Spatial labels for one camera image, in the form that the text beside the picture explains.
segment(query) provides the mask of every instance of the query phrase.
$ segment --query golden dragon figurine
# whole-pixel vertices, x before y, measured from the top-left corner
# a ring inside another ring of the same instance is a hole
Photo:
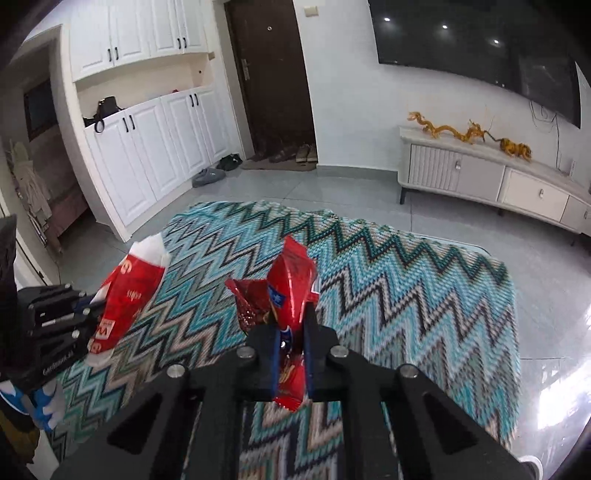
[[[419,125],[423,125],[423,131],[425,133],[431,134],[433,138],[438,138],[441,132],[447,130],[451,132],[452,135],[458,140],[471,144],[472,138],[481,138],[484,142],[484,135],[486,134],[489,137],[491,137],[495,142],[498,142],[501,150],[507,155],[516,155],[518,157],[524,158],[527,161],[531,161],[531,148],[528,145],[523,143],[516,144],[508,138],[496,139],[491,135],[491,133],[488,130],[483,130],[479,124],[474,123],[472,120],[470,120],[470,127],[468,128],[465,134],[461,134],[459,131],[457,131],[453,127],[450,127],[449,125],[435,127],[429,120],[423,118],[420,112],[410,112],[408,114],[408,120],[416,120]]]

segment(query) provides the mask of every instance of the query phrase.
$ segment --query red candy wrapper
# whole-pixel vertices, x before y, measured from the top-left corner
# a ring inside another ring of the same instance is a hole
[[[162,235],[136,242],[129,254],[111,272],[92,302],[106,298],[105,312],[88,343],[86,363],[104,365],[113,348],[150,301],[170,263]]]
[[[306,372],[302,352],[301,323],[306,302],[314,306],[319,295],[312,291],[316,264],[306,248],[286,237],[283,251],[273,262],[267,280],[226,280],[236,296],[236,310],[241,329],[266,323],[269,310],[281,330],[280,377],[274,401],[296,411],[306,396]]]

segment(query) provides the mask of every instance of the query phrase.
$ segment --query screw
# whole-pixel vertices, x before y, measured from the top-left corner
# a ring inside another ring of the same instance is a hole
[[[342,345],[335,345],[330,349],[330,354],[335,358],[347,358],[349,349]]]
[[[417,378],[418,368],[414,365],[403,365],[400,367],[400,375],[402,375],[404,378]]]
[[[182,366],[180,364],[174,364],[174,365],[170,365],[170,367],[168,367],[166,369],[166,374],[170,378],[180,378],[184,375],[184,371],[185,371],[184,366]]]
[[[236,350],[236,354],[238,355],[238,358],[248,359],[255,358],[256,352],[251,346],[241,346],[238,350]]]

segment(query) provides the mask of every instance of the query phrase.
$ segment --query zigzag patterned tablecloth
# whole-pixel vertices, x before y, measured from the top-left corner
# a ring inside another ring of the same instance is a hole
[[[332,212],[276,203],[193,206],[164,230],[172,263],[144,314],[109,363],[73,365],[62,376],[64,422],[51,436],[59,459],[75,451],[166,366],[212,363],[244,341],[223,282],[264,278],[292,235],[308,246],[321,279],[319,321],[371,362],[418,365],[489,433],[507,445],[517,422],[519,355],[515,291],[505,265]],[[342,478],[338,403],[295,414],[246,408],[241,478]]]

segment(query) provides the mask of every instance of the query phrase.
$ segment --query wall switch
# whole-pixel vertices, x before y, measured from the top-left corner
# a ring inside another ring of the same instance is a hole
[[[304,13],[307,17],[318,17],[318,7],[304,7]]]

